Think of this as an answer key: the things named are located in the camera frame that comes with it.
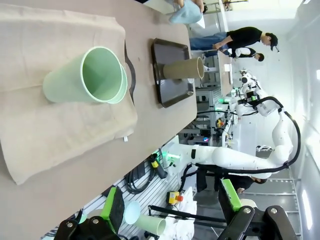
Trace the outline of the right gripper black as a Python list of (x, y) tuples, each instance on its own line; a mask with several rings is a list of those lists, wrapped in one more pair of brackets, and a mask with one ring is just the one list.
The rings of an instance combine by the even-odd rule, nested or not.
[(256, 91), (248, 91), (243, 94), (243, 100), (245, 104), (251, 104), (259, 100), (259, 95)]

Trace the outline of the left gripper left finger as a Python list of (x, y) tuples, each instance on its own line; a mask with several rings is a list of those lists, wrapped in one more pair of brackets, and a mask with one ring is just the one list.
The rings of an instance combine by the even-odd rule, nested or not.
[(99, 215), (79, 223), (66, 219), (58, 227), (55, 240), (119, 240), (118, 232), (123, 221), (125, 204), (123, 193), (117, 186), (110, 188)]

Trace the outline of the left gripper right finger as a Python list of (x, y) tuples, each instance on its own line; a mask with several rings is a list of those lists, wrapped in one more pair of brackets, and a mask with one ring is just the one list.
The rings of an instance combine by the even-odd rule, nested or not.
[(296, 240), (298, 237), (279, 205), (258, 209), (250, 199), (240, 199), (229, 179), (220, 181), (218, 200), (226, 221), (220, 240)]

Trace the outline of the person's left hand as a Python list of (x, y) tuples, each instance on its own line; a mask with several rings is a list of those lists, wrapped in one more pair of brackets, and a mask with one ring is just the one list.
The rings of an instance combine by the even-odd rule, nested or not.
[(205, 9), (203, 0), (193, 0), (193, 2), (199, 7), (200, 12), (203, 13)]

